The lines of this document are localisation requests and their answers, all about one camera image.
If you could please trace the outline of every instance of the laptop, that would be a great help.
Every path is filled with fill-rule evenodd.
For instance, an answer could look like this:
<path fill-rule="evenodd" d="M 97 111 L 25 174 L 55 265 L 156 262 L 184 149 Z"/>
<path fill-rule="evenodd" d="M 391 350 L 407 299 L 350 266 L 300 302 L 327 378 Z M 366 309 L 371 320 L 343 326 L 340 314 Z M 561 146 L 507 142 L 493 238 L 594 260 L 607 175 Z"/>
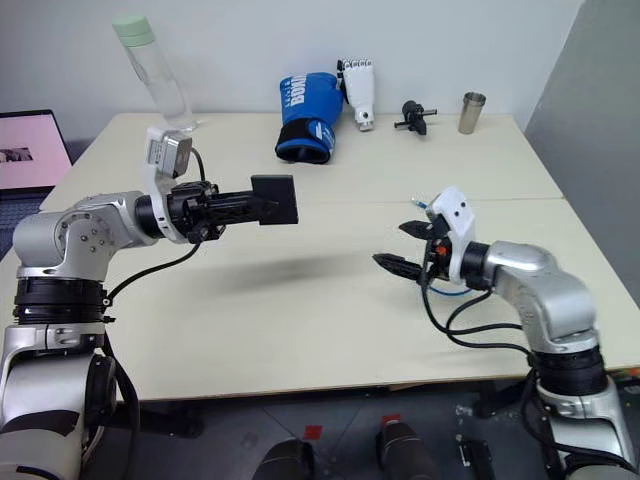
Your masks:
<path fill-rule="evenodd" d="M 38 213 L 70 169 L 51 110 L 0 113 L 0 259 L 11 248 L 16 225 Z"/>

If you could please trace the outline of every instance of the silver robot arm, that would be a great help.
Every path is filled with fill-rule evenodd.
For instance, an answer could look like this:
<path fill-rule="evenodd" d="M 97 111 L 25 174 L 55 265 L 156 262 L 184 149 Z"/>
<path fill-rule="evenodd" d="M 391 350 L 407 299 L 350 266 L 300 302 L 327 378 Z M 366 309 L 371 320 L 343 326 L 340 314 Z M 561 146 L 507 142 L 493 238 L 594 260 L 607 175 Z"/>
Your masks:
<path fill-rule="evenodd" d="M 111 301 L 102 282 L 118 250 L 159 238 L 199 244 L 234 223 L 297 223 L 290 176 L 254 176 L 253 190 L 224 194 L 207 181 L 177 184 L 191 150 L 190 138 L 151 128 L 150 195 L 98 195 L 16 228 L 21 265 L 0 367 L 0 479 L 77 479 L 113 413 L 115 360 L 96 350 L 113 320 L 104 315 Z"/>
<path fill-rule="evenodd" d="M 472 243 L 468 248 L 478 246 Z M 535 358 L 536 390 L 549 412 L 553 440 L 610 452 L 635 466 L 618 393 L 604 370 L 595 306 L 586 286 L 560 270 L 546 250 L 500 241 L 486 250 L 482 276 L 518 311 Z M 566 467 L 569 454 L 559 455 Z"/>
<path fill-rule="evenodd" d="M 544 406 L 549 442 L 609 452 L 636 467 L 618 394 L 600 355 L 595 305 L 586 286 L 560 270 L 542 248 L 475 242 L 475 217 L 455 187 L 444 190 L 426 210 L 430 223 L 412 221 L 400 228 L 427 240 L 425 262 L 432 276 L 492 290 L 518 312 L 531 350 L 529 360 L 537 371 L 532 391 Z M 391 254 L 374 259 L 395 275 L 425 281 L 421 265 Z M 572 479 L 640 478 L 598 465 L 594 457 L 580 458 L 560 449 L 555 456 L 557 468 L 565 475 L 571 472 Z"/>

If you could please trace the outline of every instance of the black cable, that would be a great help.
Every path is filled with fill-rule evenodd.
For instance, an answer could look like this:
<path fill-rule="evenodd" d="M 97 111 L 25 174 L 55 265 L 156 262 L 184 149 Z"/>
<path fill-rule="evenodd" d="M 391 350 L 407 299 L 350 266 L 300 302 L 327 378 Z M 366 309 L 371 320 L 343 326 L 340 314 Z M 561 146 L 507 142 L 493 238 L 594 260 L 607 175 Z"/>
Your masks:
<path fill-rule="evenodd" d="M 204 164 L 202 163 L 202 157 L 200 156 L 200 153 L 193 147 L 191 147 L 191 152 L 193 153 L 193 156 L 196 157 L 196 160 L 198 162 L 198 170 L 200 171 L 200 180 L 204 181 L 205 174 L 204 174 Z M 135 275 L 130 276 L 129 278 L 127 278 L 126 280 L 118 284 L 113 290 L 111 290 L 109 295 L 107 295 L 107 299 L 109 300 L 109 305 L 113 303 L 113 299 L 116 297 L 116 295 L 118 295 L 122 290 L 127 288 L 136 280 L 139 280 L 142 277 L 146 277 L 147 275 L 150 275 L 152 273 L 159 272 L 160 270 L 164 270 L 165 268 L 174 267 L 186 260 L 189 260 L 191 257 L 195 255 L 195 253 L 198 251 L 199 248 L 200 248 L 200 244 L 196 244 L 188 253 L 186 253 L 180 258 L 177 258 L 176 260 L 172 260 L 171 262 L 163 263 L 161 265 L 156 265 L 155 267 L 147 268 L 145 270 L 142 270 L 136 273 Z"/>
<path fill-rule="evenodd" d="M 109 300 L 109 306 L 111 306 L 111 304 L 113 303 L 113 299 L 116 297 L 116 295 L 118 295 L 122 290 L 127 288 L 136 280 L 139 280 L 142 277 L 146 277 L 147 275 L 150 275 L 152 273 L 159 272 L 160 270 L 164 270 L 165 268 L 174 267 L 186 260 L 189 260 L 191 257 L 195 255 L 195 253 L 198 251 L 199 248 L 200 248 L 200 244 L 198 243 L 194 245 L 193 248 L 189 250 L 187 254 L 183 255 L 180 258 L 172 260 L 171 262 L 163 263 L 161 265 L 156 265 L 155 267 L 147 268 L 145 270 L 142 270 L 136 273 L 135 275 L 131 275 L 129 278 L 127 278 L 126 280 L 118 284 L 118 286 L 113 290 L 111 290 L 111 292 L 107 295 L 107 299 Z"/>
<path fill-rule="evenodd" d="M 200 180 L 205 181 L 205 173 L 204 173 L 204 164 L 202 162 L 202 157 L 200 156 L 200 152 L 198 152 L 195 148 L 191 147 L 191 152 L 193 156 L 196 157 L 196 161 L 198 162 L 198 170 L 200 173 Z M 136 280 L 141 279 L 147 275 L 158 272 L 160 270 L 164 270 L 165 268 L 173 267 L 178 265 L 195 255 L 195 253 L 200 248 L 200 244 L 196 244 L 193 248 L 182 257 L 173 260 L 171 262 L 163 263 L 161 265 L 156 265 L 155 267 L 147 268 L 142 270 L 135 275 L 130 276 L 120 284 L 118 284 L 108 295 L 107 299 L 109 300 L 108 306 L 113 305 L 113 299 L 118 295 L 122 290 L 127 288 Z M 127 462 L 125 464 L 125 470 L 122 475 L 124 480 L 133 479 L 133 473 L 135 469 L 135 458 L 138 453 L 138 447 L 140 444 L 140 401 L 138 400 L 138 394 L 136 393 L 136 389 L 133 385 L 133 382 L 127 375 L 127 372 L 122 367 L 122 364 L 116 358 L 113 348 L 111 346 L 111 342 L 109 341 L 109 336 L 105 332 L 104 335 L 104 345 L 102 347 L 102 351 L 105 355 L 113 358 L 116 362 L 116 381 L 118 383 L 118 388 L 120 389 L 120 393 L 122 394 L 122 399 L 124 404 L 127 407 L 127 411 L 129 414 L 129 421 L 131 423 L 131 438 L 129 440 L 129 449 L 127 452 Z"/>
<path fill-rule="evenodd" d="M 104 345 L 102 351 L 108 357 L 113 358 L 116 362 L 116 381 L 118 382 L 118 388 L 122 394 L 122 400 L 127 407 L 129 415 L 129 422 L 131 423 L 131 438 L 129 440 L 129 449 L 127 451 L 127 461 L 125 463 L 125 470 L 122 474 L 123 480 L 132 480 L 134 478 L 135 470 L 135 458 L 138 455 L 138 447 L 140 445 L 140 402 L 138 400 L 138 394 L 133 386 L 133 382 L 127 375 L 120 362 L 117 360 L 109 341 L 109 336 L 105 332 Z"/>
<path fill-rule="evenodd" d="M 204 182 L 206 177 L 204 175 L 204 164 L 202 163 L 202 157 L 200 156 L 200 152 L 198 152 L 194 147 L 191 147 L 191 153 L 193 153 L 193 156 L 196 157 L 196 160 L 198 162 L 198 170 L 200 171 L 200 181 Z"/>
<path fill-rule="evenodd" d="M 487 298 L 491 296 L 491 294 L 492 294 L 491 290 L 488 290 L 487 292 L 483 293 L 479 297 L 473 298 L 463 303 L 458 308 L 456 308 L 451 313 L 451 315 L 449 315 L 449 318 L 447 319 L 447 323 L 445 325 L 445 328 L 449 331 L 449 333 L 452 335 L 468 335 L 470 333 L 484 332 L 486 330 L 495 330 L 497 328 L 512 328 L 514 330 L 522 330 L 522 325 L 518 325 L 516 323 L 491 323 L 489 325 L 483 325 L 480 327 L 473 327 L 473 328 L 464 328 L 462 330 L 453 330 L 451 328 L 451 324 L 456 319 L 456 317 L 458 317 L 458 315 L 464 312 L 467 308 L 485 301 Z"/>
<path fill-rule="evenodd" d="M 527 357 L 529 357 L 531 355 L 531 353 L 529 352 L 529 350 L 527 350 L 526 348 L 524 348 L 521 345 L 516 345 L 515 343 L 475 343 L 475 342 L 465 342 L 463 340 L 460 340 L 458 338 L 456 338 L 456 335 L 466 335 L 467 333 L 455 333 L 455 330 L 449 330 L 446 327 L 443 327 L 440 322 L 438 322 L 438 320 L 436 319 L 435 315 L 433 314 L 433 311 L 431 310 L 431 304 L 429 303 L 429 282 L 431 281 L 431 276 L 428 275 L 427 276 L 427 280 L 423 281 L 420 285 L 420 288 L 422 290 L 422 301 L 424 303 L 424 308 L 427 311 L 427 316 L 429 317 L 429 320 L 431 320 L 431 323 L 433 324 L 434 327 L 436 327 L 440 332 L 444 333 L 447 338 L 449 340 L 451 340 L 453 343 L 460 345 L 462 347 L 467 347 L 467 348 L 506 348 L 506 349 L 510 349 L 510 350 L 517 350 L 519 352 L 524 353 Z M 478 298 L 474 298 L 468 302 L 466 302 L 465 304 L 461 305 L 460 307 L 458 307 L 458 309 L 456 309 L 458 312 L 457 314 L 462 313 L 462 311 L 466 310 L 467 308 L 483 301 L 486 300 L 489 296 L 488 295 L 482 295 Z M 483 332 L 483 331 L 487 331 L 487 330 L 495 330 L 497 328 L 513 328 L 513 327 L 504 327 L 504 326 L 500 326 L 500 324 L 489 324 L 489 325 L 483 325 L 481 327 L 474 327 L 473 329 L 465 329 L 465 330 L 461 330 L 462 332 L 464 331 L 469 331 L 468 333 L 477 333 L 477 332 Z"/>
<path fill-rule="evenodd" d="M 630 472 L 636 474 L 638 473 L 638 470 L 630 462 L 619 455 L 615 455 L 611 452 L 605 452 L 603 450 L 595 450 L 593 448 L 576 447 L 573 445 L 558 443 L 550 438 L 545 437 L 544 435 L 542 435 L 542 433 L 536 430 L 533 425 L 531 425 L 527 414 L 527 406 L 535 396 L 535 385 L 536 370 L 532 368 L 525 379 L 525 389 L 522 394 L 522 401 L 520 403 L 520 417 L 522 418 L 522 425 L 529 435 L 549 448 L 554 448 L 556 450 L 560 450 L 561 452 L 572 453 L 575 455 L 583 455 L 586 457 L 606 460 L 610 463 L 618 465 L 619 467 L 629 470 Z"/>

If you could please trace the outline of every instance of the gray wall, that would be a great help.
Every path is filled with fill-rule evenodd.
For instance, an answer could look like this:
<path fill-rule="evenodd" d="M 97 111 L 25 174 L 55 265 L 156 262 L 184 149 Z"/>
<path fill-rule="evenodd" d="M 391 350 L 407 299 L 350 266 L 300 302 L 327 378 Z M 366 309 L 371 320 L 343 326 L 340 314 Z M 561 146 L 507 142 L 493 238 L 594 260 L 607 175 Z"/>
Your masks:
<path fill-rule="evenodd" d="M 639 127 L 640 1 L 587 0 L 526 135 L 640 304 Z"/>

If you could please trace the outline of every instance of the green bottle cap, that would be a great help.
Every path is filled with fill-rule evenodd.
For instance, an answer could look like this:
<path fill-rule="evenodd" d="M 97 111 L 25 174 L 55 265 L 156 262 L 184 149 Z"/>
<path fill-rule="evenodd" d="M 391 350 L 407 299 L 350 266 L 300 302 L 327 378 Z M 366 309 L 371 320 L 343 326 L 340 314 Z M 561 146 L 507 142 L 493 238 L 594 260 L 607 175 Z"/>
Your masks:
<path fill-rule="evenodd" d="M 147 17 L 136 15 L 113 21 L 113 29 L 125 47 L 141 47 L 155 40 Z"/>

